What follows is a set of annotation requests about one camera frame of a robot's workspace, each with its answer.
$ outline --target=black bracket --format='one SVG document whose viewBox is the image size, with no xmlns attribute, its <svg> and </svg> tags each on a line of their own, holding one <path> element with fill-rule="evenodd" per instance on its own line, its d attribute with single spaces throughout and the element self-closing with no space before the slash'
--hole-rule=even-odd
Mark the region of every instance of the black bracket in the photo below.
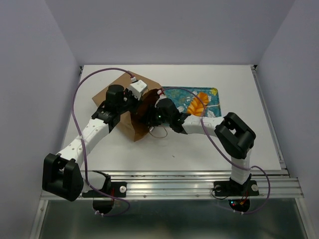
<svg viewBox="0 0 319 239">
<path fill-rule="evenodd" d="M 226 152 L 237 159 L 245 159 L 254 146 L 256 134 L 235 113 L 228 113 L 224 121 L 216 126 L 216 136 Z"/>
<path fill-rule="evenodd" d="M 43 163 L 42 189 L 61 198 L 74 201 L 83 189 L 83 178 L 74 159 L 48 154 Z"/>
<path fill-rule="evenodd" d="M 99 213 L 107 214 L 114 207 L 113 200 L 93 200 L 92 207 L 95 211 L 99 211 Z"/>
<path fill-rule="evenodd" d="M 108 174 L 105 174 L 100 171 L 93 171 L 95 173 L 99 173 L 105 177 L 105 182 L 103 184 L 103 187 L 100 189 L 101 192 L 106 193 L 108 195 L 117 197 L 117 198 L 125 198 L 126 197 L 126 188 L 127 188 L 127 182 L 111 182 L 111 176 Z M 102 198 L 103 195 L 99 194 L 98 192 L 95 192 L 93 190 L 90 190 L 86 193 L 82 193 L 83 198 Z"/>
<path fill-rule="evenodd" d="M 182 124 L 188 116 L 190 114 L 180 113 L 171 99 L 165 98 L 158 102 L 157 107 L 149 106 L 141 122 L 149 127 L 168 124 L 175 132 L 186 134 Z"/>
<path fill-rule="evenodd" d="M 250 200 L 245 199 L 244 201 L 242 199 L 239 200 L 228 200 L 229 206 L 236 211 L 239 212 L 246 212 L 250 208 Z"/>
<path fill-rule="evenodd" d="M 131 91 L 124 90 L 121 85 L 110 85 L 106 91 L 105 100 L 92 114 L 92 119 L 103 120 L 109 124 L 109 131 L 120 122 L 121 114 L 130 111 L 136 112 L 142 101 L 134 97 Z"/>
<path fill-rule="evenodd" d="M 229 181 L 215 181 L 214 192 L 216 197 L 236 197 L 244 196 L 248 193 L 249 196 L 259 196 L 257 182 L 250 180 L 251 174 L 244 184 L 239 184 L 232 179 Z"/>
</svg>

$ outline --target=colorful tray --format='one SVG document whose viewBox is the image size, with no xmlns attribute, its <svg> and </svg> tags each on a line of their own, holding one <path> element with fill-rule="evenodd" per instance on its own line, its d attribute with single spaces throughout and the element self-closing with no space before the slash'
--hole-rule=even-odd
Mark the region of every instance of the colorful tray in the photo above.
<svg viewBox="0 0 319 239">
<path fill-rule="evenodd" d="M 206 104 L 207 110 L 204 116 L 206 117 L 220 117 L 221 109 L 216 88 L 208 87 L 183 87 L 199 96 Z M 201 116 L 203 112 L 202 103 L 187 91 L 181 89 L 171 89 L 165 91 L 165 95 L 170 98 L 180 112 L 190 113 L 192 115 Z"/>
</svg>

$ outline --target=orange leaf design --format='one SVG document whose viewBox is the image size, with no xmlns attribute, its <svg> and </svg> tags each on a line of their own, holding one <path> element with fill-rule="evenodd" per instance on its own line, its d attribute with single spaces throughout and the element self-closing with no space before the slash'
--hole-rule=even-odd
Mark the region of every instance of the orange leaf design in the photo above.
<svg viewBox="0 0 319 239">
<path fill-rule="evenodd" d="M 204 92 L 199 92 L 197 96 L 204 102 L 205 106 L 209 103 L 208 94 Z M 194 98 L 190 105 L 187 108 L 187 113 L 201 116 L 201 113 L 204 111 L 203 104 L 198 100 L 198 98 Z"/>
</svg>

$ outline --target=wire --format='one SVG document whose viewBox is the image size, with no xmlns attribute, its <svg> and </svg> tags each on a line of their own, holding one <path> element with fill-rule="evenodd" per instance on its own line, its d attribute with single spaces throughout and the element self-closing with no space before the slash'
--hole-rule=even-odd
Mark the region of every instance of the wire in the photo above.
<svg viewBox="0 0 319 239">
<path fill-rule="evenodd" d="M 119 200 L 119 201 L 122 201 L 122 202 L 125 202 L 125 203 L 128 204 L 128 207 L 127 207 L 125 210 L 123 210 L 123 211 L 121 211 L 121 212 L 119 212 L 119 213 L 116 213 L 116 214 L 112 214 L 112 215 L 101 214 L 101 213 L 99 213 L 99 212 L 96 212 L 96 214 L 99 214 L 99 215 L 101 215 L 101 216 L 103 216 L 103 217 L 111 217 L 111 216 L 121 215 L 121 214 L 127 212 L 127 211 L 130 209 L 131 204 L 130 204 L 129 201 L 127 201 L 127 200 L 125 200 L 125 199 L 123 199 L 123 198 L 117 198 L 117 197 L 108 195 L 108 194 L 106 194 L 106 193 L 104 193 L 104 192 L 102 192 L 102 191 L 96 189 L 95 187 L 93 187 L 93 186 L 90 184 L 90 182 L 89 182 L 89 177 L 88 177 L 88 162 L 87 162 L 86 147 L 85 147 L 85 142 L 84 142 L 84 140 L 83 140 L 83 138 L 82 138 L 82 131 L 81 131 L 81 129 L 80 129 L 79 123 L 78 123 L 78 121 L 77 121 L 77 119 L 76 119 L 76 116 L 75 116 L 74 104 L 75 104 L 76 94 L 77 94 L 77 92 L 78 92 L 80 86 L 81 86 L 87 79 L 89 79 L 91 76 L 93 76 L 93 75 L 95 75 L 95 74 L 97 74 L 97 73 L 100 73 L 100 72 L 103 72 L 103 71 L 109 71 L 109 70 L 123 71 L 123 72 L 129 74 L 131 78 L 134 77 L 134 75 L 133 75 L 131 72 L 129 72 L 129 71 L 127 71 L 127 70 L 124 70 L 124 69 L 121 69 L 121 68 L 116 68 L 116 67 L 104 68 L 104 69 L 101 69 L 101 70 L 98 70 L 98 71 L 95 71 L 95 72 L 89 74 L 89 75 L 86 76 L 86 77 L 79 83 L 79 85 L 77 86 L 77 88 L 76 88 L 76 90 L 75 90 L 75 93 L 74 93 L 74 96 L 73 96 L 73 104 L 72 104 L 72 109 L 71 109 L 71 114 L 72 114 L 72 118 L 73 118 L 74 123 L 75 123 L 75 127 L 76 127 L 76 129 L 77 129 L 79 135 L 81 136 L 81 144 L 82 144 L 82 148 L 83 148 L 83 159 L 84 159 L 84 167 L 85 167 L 85 182 L 86 182 L 86 184 L 89 185 L 89 187 L 90 187 L 91 189 L 93 189 L 95 192 L 97 192 L 97 193 L 99 193 L 99 194 L 101 194 L 101 195 L 103 195 L 103 196 L 105 196 L 105 197 L 111 198 L 111 199 L 113 199 L 113 200 Z"/>
<path fill-rule="evenodd" d="M 226 199 L 226 198 L 229 197 L 229 196 L 226 196 L 226 197 L 224 197 L 224 198 L 217 198 L 217 197 L 213 194 L 214 191 L 215 191 L 215 189 L 211 190 L 211 195 L 212 195 L 214 198 L 218 199 L 218 200 L 224 200 L 224 199 Z"/>
<path fill-rule="evenodd" d="M 168 136 L 168 131 L 167 131 L 167 129 L 166 129 L 165 127 L 162 127 L 162 128 L 163 128 L 163 129 L 165 130 L 165 132 L 166 132 L 165 136 L 157 137 L 157 136 L 153 135 L 150 131 L 149 131 L 149 134 L 150 134 L 152 137 L 154 137 L 154 138 L 166 138 L 166 137 Z"/>
<path fill-rule="evenodd" d="M 243 204 L 247 201 L 247 199 L 248 199 L 248 190 L 246 191 L 246 198 L 245 198 L 245 200 L 243 200 L 244 197 L 245 197 L 245 195 L 241 198 L 241 200 L 240 200 L 240 202 L 239 202 L 240 205 L 243 205 Z"/>
<path fill-rule="evenodd" d="M 166 91 L 166 90 L 170 90 L 170 89 L 181 89 L 181 90 L 187 91 L 187 92 L 191 93 L 193 96 L 195 96 L 195 97 L 202 103 L 202 105 L 203 105 L 203 107 L 204 107 L 204 110 L 203 110 L 203 112 L 201 113 L 200 122 L 201 122 L 201 126 L 202 126 L 202 128 L 203 128 L 203 131 L 204 131 L 204 133 L 206 134 L 206 136 L 208 137 L 209 141 L 214 145 L 214 147 L 216 148 L 216 150 L 223 156 L 224 159 L 226 159 L 227 162 L 229 162 L 232 166 L 234 166 L 234 167 L 236 167 L 236 168 L 239 168 L 239 169 L 241 169 L 241 170 L 249 171 L 249 170 L 251 170 L 252 168 L 258 168 L 260 171 L 263 172 L 263 174 L 265 175 L 265 177 L 266 177 L 266 179 L 267 179 L 267 182 L 268 182 L 268 194 L 267 194 L 266 200 L 264 201 L 264 203 L 263 203 L 259 208 L 255 209 L 255 210 L 252 210 L 252 211 L 250 211 L 250 212 L 245 212 L 245 213 L 244 213 L 244 212 L 238 212 L 238 213 L 241 213 L 241 214 L 253 214 L 253 213 L 258 212 L 259 210 L 261 210 L 261 209 L 267 204 L 267 202 L 268 202 L 268 200 L 269 200 L 269 197 L 270 197 L 270 191 L 271 191 L 270 180 L 269 180 L 269 177 L 268 177 L 267 173 L 266 173 L 261 167 L 256 166 L 256 165 L 251 166 L 250 168 L 245 168 L 245 167 L 239 166 L 239 165 L 235 164 L 234 162 L 232 162 L 232 161 L 220 150 L 220 148 L 216 145 L 216 143 L 214 142 L 214 140 L 210 137 L 209 132 L 208 132 L 206 126 L 204 125 L 203 116 L 204 116 L 205 111 L 206 111 L 206 105 L 205 105 L 205 103 L 201 100 L 201 98 L 198 97 L 196 94 L 194 94 L 192 91 L 190 91 L 190 90 L 188 90 L 188 89 L 185 89 L 185 88 L 183 88 L 183 87 L 168 87 L 168 88 L 162 89 L 162 92 L 163 92 L 163 91 Z"/>
</svg>

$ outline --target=white plastic housing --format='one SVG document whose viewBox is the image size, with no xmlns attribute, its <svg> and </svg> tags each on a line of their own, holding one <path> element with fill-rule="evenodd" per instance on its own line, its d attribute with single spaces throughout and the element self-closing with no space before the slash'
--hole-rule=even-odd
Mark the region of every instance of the white plastic housing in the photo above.
<svg viewBox="0 0 319 239">
<path fill-rule="evenodd" d="M 82 131 L 85 142 L 86 154 L 89 155 L 93 148 L 105 136 L 109 134 L 109 125 L 100 119 L 90 119 Z M 75 162 L 81 168 L 83 163 L 83 148 L 80 136 L 77 136 L 68 146 L 58 152 L 62 158 L 67 160 L 75 159 Z"/>
<path fill-rule="evenodd" d="M 244 168 L 250 168 L 249 166 L 250 154 L 251 154 L 251 150 L 248 151 L 247 157 L 245 159 L 237 159 L 237 158 L 231 157 L 231 161 L 238 166 L 241 166 Z M 250 174 L 250 170 L 242 170 L 235 166 L 231 166 L 230 178 L 241 185 L 247 181 L 249 174 Z"/>
<path fill-rule="evenodd" d="M 200 119 L 201 117 L 194 116 L 194 115 L 190 115 L 185 119 L 185 122 L 182 124 L 182 127 L 187 134 L 191 134 L 191 133 L 205 134 L 203 127 L 201 125 Z M 216 118 L 203 117 L 203 122 L 205 127 L 208 130 L 209 135 L 216 137 L 214 130 L 217 125 L 223 122 L 223 120 L 224 120 L 223 117 L 216 117 Z"/>
<path fill-rule="evenodd" d="M 147 88 L 148 86 L 144 81 L 138 80 L 135 83 L 131 83 L 128 90 L 132 91 L 133 95 L 139 100 Z"/>
</svg>

